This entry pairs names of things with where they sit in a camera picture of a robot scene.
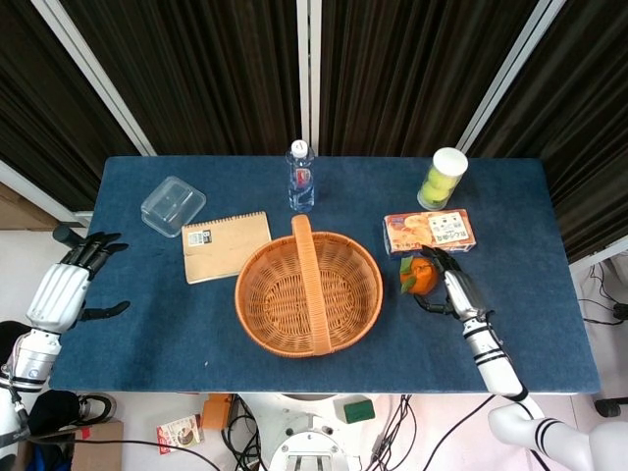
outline bottle label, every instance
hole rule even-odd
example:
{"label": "bottle label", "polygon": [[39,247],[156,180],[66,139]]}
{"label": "bottle label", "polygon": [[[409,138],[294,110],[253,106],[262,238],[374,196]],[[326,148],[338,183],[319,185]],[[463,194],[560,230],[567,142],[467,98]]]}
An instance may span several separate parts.
{"label": "bottle label", "polygon": [[309,169],[296,169],[296,185],[299,187],[307,186],[310,183]]}

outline wicker basket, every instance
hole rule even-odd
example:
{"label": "wicker basket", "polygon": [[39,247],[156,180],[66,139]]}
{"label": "wicker basket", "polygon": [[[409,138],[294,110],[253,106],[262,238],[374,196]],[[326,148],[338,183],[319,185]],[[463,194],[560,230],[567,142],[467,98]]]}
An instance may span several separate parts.
{"label": "wicker basket", "polygon": [[373,257],[335,233],[292,218],[292,236],[267,243],[237,278],[237,317],[253,340],[292,358],[325,355],[359,341],[382,308]]}

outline cardboard box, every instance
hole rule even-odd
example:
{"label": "cardboard box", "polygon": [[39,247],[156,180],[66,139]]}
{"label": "cardboard box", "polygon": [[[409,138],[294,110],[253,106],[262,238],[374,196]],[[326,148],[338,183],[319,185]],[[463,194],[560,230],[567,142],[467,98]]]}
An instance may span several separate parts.
{"label": "cardboard box", "polygon": [[420,256],[423,245],[468,252],[476,244],[464,209],[390,214],[384,218],[384,244],[391,259]]}
{"label": "cardboard box", "polygon": [[[106,422],[75,431],[77,440],[122,440],[125,425],[122,422]],[[121,471],[122,444],[89,445],[75,444],[72,471]]]}
{"label": "cardboard box", "polygon": [[[41,438],[52,439],[74,434],[77,440],[122,440],[125,424],[110,421],[89,427],[73,427]],[[16,466],[11,471],[24,471],[32,458],[32,444],[20,443]],[[122,471],[122,444],[74,444],[72,471]]]}
{"label": "cardboard box", "polygon": [[231,408],[231,394],[209,394],[208,399],[203,404],[201,428],[223,430],[228,425]]}
{"label": "cardboard box", "polygon": [[[200,429],[200,414],[190,415],[183,419],[168,422],[157,427],[157,442],[163,445],[188,448],[203,441]],[[159,454],[168,454],[177,451],[176,448],[159,447]]]}

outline snack box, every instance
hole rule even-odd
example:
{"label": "snack box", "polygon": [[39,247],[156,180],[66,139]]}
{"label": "snack box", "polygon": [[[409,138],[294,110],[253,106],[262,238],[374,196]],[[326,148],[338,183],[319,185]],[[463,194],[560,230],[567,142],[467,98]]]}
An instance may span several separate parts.
{"label": "snack box", "polygon": [[[173,445],[188,448],[203,441],[200,425],[200,414],[190,415],[157,427],[157,442],[164,445]],[[159,447],[159,454],[168,454],[177,451],[165,446]]]}
{"label": "snack box", "polygon": [[465,209],[390,214],[384,218],[384,244],[391,259],[421,255],[423,245],[468,252],[476,240]]}

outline table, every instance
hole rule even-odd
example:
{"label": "table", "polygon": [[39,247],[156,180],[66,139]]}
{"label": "table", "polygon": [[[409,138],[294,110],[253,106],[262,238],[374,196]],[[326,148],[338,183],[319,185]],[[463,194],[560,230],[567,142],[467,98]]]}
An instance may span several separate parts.
{"label": "table", "polygon": [[[320,157],[314,230],[350,236],[375,257],[385,300],[371,332],[333,355],[285,359],[254,343],[234,309],[236,278],[190,286],[180,238],[145,226],[139,207],[168,175],[207,195],[195,222],[266,211],[272,237],[288,235],[283,157],[115,157],[107,161],[90,230],[122,232],[131,247],[93,282],[87,305],[128,299],[105,321],[62,337],[55,389],[173,392],[465,393],[484,384],[451,317],[401,295],[382,218],[420,210],[429,159]],[[516,370],[532,392],[600,387],[540,161],[474,159],[448,208],[466,208],[478,244],[456,256],[474,278]]]}

